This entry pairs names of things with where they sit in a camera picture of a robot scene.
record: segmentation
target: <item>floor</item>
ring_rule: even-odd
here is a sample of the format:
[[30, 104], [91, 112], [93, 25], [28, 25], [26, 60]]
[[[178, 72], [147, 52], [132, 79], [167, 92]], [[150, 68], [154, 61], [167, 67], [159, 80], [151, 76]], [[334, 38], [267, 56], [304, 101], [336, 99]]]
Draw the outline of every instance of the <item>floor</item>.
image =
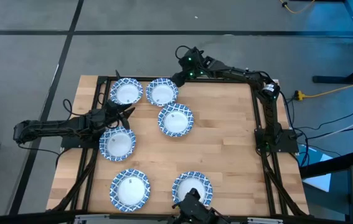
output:
[[[348, 2], [353, 10], [353, 0]], [[78, 0], [0, 0], [0, 30], [69, 30], [77, 3]], [[289, 6], [300, 9], [307, 3], [295, 1]], [[80, 75], [114, 75], [117, 69], [124, 76], [171, 76], [180, 69], [174, 50], [182, 44], [197, 46], [228, 65], [264, 70], [279, 79], [287, 96], [295, 90], [311, 95], [342, 86], [315, 84], [311, 81], [313, 75], [345, 76], [353, 72], [353, 37], [346, 36], [353, 32], [353, 21], [343, 3], [316, 2], [304, 13], [295, 15], [283, 9], [277, 0], [84, 1], [75, 30], [331, 32], [328, 36], [325, 32], [305, 36], [193, 32], [74, 35], [65, 63], [59, 64], [62, 71], [49, 119], [67, 117], [62, 100], [73, 99]], [[12, 140], [13, 127], [22, 120], [39, 118], [60, 55], [67, 46], [66, 35], [36, 35], [47, 34], [45, 31], [29, 34], [0, 35], [0, 215], [9, 210], [27, 155]], [[297, 102], [294, 108], [296, 127], [315, 127], [353, 112], [353, 88]], [[314, 136], [352, 123], [353, 116], [321, 131], [307, 130], [306, 134]], [[353, 152], [353, 131], [311, 144], [347, 154]], [[47, 138], [40, 148], [58, 151], [59, 145], [60, 138]], [[54, 163], [54, 154], [38, 152], [21, 213], [45, 210]], [[316, 205], [309, 204], [309, 209], [319, 217], [325, 216], [316, 212]]]

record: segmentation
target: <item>white cable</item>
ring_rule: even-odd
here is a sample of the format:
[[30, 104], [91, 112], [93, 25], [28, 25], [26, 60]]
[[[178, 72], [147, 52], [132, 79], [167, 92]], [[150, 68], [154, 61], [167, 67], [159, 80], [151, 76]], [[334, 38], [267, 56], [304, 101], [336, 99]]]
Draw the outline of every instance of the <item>white cable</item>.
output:
[[348, 127], [346, 127], [346, 128], [343, 128], [343, 129], [341, 129], [341, 130], [339, 130], [339, 131], [334, 131], [333, 133], [330, 133], [330, 134], [327, 134], [327, 135], [325, 135], [325, 136], [323, 136], [323, 137], [317, 138], [317, 140], [318, 140], [318, 139], [325, 138], [325, 137], [328, 137], [328, 136], [331, 136], [331, 135], [333, 135], [333, 134], [337, 134], [337, 133], [339, 133], [339, 132], [341, 132], [341, 131], [345, 131], [346, 129], [349, 129], [349, 128], [351, 128], [351, 127], [353, 127], [353, 124], [350, 125], [350, 126], [348, 126]]

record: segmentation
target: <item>wooden tabletop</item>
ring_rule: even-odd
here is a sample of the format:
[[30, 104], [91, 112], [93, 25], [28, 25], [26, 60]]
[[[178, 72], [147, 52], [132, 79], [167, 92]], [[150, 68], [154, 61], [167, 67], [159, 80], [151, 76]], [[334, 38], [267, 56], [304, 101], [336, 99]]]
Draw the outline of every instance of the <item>wooden tabletop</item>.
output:
[[[97, 78], [81, 76], [73, 103], [75, 113], [86, 113], [91, 108]], [[145, 88], [148, 82], [141, 84]], [[177, 102], [187, 105], [194, 115], [191, 132], [180, 138], [160, 131], [157, 120], [161, 108], [151, 105], [145, 95], [134, 105], [129, 123], [136, 135], [135, 151], [121, 162], [110, 162], [98, 154], [88, 211], [120, 213], [110, 202], [110, 185], [116, 174], [134, 168], [143, 171], [151, 184], [148, 202], [134, 213], [178, 213], [171, 208], [174, 179], [186, 171], [199, 171], [214, 188], [210, 206], [223, 215], [269, 215], [261, 159], [255, 153], [250, 87], [241, 83], [186, 83], [179, 89]], [[288, 128], [281, 97], [277, 108], [279, 122]], [[260, 112], [264, 124], [261, 106]], [[72, 149], [60, 158], [47, 208], [55, 207], [75, 183], [81, 151]], [[297, 162], [287, 153], [278, 153], [278, 160], [285, 189], [308, 213]], [[84, 192], [83, 185], [77, 208], [82, 207]], [[273, 195], [279, 213], [274, 186]]]

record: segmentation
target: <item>blue patterned bowl rim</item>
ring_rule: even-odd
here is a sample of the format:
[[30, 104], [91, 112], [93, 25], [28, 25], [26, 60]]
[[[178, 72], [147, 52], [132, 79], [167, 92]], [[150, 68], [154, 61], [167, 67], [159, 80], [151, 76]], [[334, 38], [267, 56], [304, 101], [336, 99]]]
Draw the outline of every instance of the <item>blue patterned bowl rim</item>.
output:
[[[108, 140], [110, 140], [110, 138], [113, 135], [117, 134], [117, 133], [125, 133], [132, 140], [131, 149], [123, 156], [113, 156], [107, 150]], [[124, 127], [117, 127], [117, 128], [114, 128], [114, 129], [107, 129], [101, 135], [101, 137], [99, 139], [99, 150], [100, 150], [100, 153], [104, 156], [104, 158], [108, 159], [109, 161], [115, 161], [115, 162], [123, 161], [128, 156], [132, 155], [135, 145], [136, 145], [136, 136], [134, 135], [134, 132], [132, 130], [130, 130], [130, 129], [125, 129]]]
[[[182, 132], [179, 132], [179, 133], [173, 133], [173, 132], [168, 131], [164, 125], [165, 117], [170, 112], [174, 112], [174, 111], [180, 111], [180, 112], [184, 113], [187, 116], [187, 121], [189, 122], [186, 129], [183, 130]], [[182, 105], [180, 103], [173, 103], [170, 105], [166, 105], [158, 114], [158, 126], [159, 126], [160, 130], [164, 134], [166, 134], [170, 137], [181, 137], [182, 135], [189, 133], [190, 130], [193, 128], [193, 124], [194, 124], [193, 112], [190, 110], [190, 108], [188, 108], [187, 106]]]
[[135, 99], [131, 103], [137, 103], [141, 99], [141, 97], [143, 96], [143, 86], [140, 84], [140, 82], [138, 82], [134, 78], [121, 78], [117, 82], [115, 82], [114, 85], [111, 87], [110, 99], [111, 99], [112, 102], [117, 103], [119, 105], [127, 104], [127, 103], [122, 103], [122, 102], [118, 101], [118, 99], [116, 97], [116, 92], [118, 91], [118, 89], [121, 86], [126, 85], [126, 84], [134, 85], [139, 91], [138, 98]]
[[[140, 200], [140, 202], [134, 205], [125, 205], [118, 198], [118, 187], [122, 180], [128, 177], [137, 177], [143, 181], [144, 184], [144, 196]], [[150, 183], [149, 180], [143, 172], [137, 169], [126, 169], [121, 171], [112, 181], [110, 186], [110, 200], [112, 204], [122, 212], [133, 212], [137, 209], [143, 207], [143, 205], [147, 202], [150, 196]]]
[[[172, 88], [174, 95], [172, 97], [172, 100], [168, 103], [157, 103], [155, 101], [153, 101], [153, 99], [151, 98], [151, 92], [154, 89], [154, 87], [158, 86], [158, 85], [167, 85], [169, 87]], [[156, 105], [156, 106], [165, 106], [171, 103], [174, 103], [177, 99], [177, 96], [179, 94], [179, 90], [177, 89], [177, 86], [175, 85], [174, 82], [172, 82], [170, 79], [168, 78], [157, 78], [155, 80], [153, 80], [151, 83], [149, 83], [149, 85], [146, 87], [146, 98], [147, 100], [152, 104], [152, 105]]]
[[201, 198], [204, 198], [204, 202], [202, 204], [205, 206], [209, 206], [213, 195], [212, 185], [209, 179], [204, 174], [198, 171], [184, 172], [178, 178], [176, 178], [176, 180], [172, 185], [172, 200], [175, 203], [179, 203], [181, 201], [181, 198], [177, 194], [177, 189], [179, 188], [179, 185], [183, 182], [183, 180], [190, 179], [190, 178], [197, 179], [202, 183], [205, 189], [205, 195], [200, 195]]

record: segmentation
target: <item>blue and white bowl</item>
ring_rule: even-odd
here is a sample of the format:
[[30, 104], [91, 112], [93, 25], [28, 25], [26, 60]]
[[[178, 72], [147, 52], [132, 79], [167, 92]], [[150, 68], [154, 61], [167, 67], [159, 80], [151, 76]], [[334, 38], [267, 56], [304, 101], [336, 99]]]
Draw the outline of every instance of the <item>blue and white bowl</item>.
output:
[[171, 137], [180, 137], [189, 133], [193, 124], [193, 112], [179, 103], [166, 105], [158, 114], [160, 130]]
[[172, 185], [172, 199], [175, 203], [181, 202], [191, 188], [197, 189], [200, 195], [200, 202], [209, 206], [212, 200], [212, 185], [209, 179], [197, 171], [189, 171], [181, 174]]
[[178, 94], [177, 86], [168, 78], [157, 78], [146, 87], [147, 100], [156, 106], [174, 103]]
[[110, 200], [122, 212], [133, 212], [143, 207], [150, 196], [150, 183], [143, 172], [126, 169], [111, 183]]
[[143, 86], [134, 78], [121, 78], [110, 90], [110, 99], [119, 105], [137, 103], [143, 96]]
[[123, 161], [134, 151], [136, 136], [130, 129], [118, 127], [107, 129], [100, 137], [101, 154], [110, 161]]

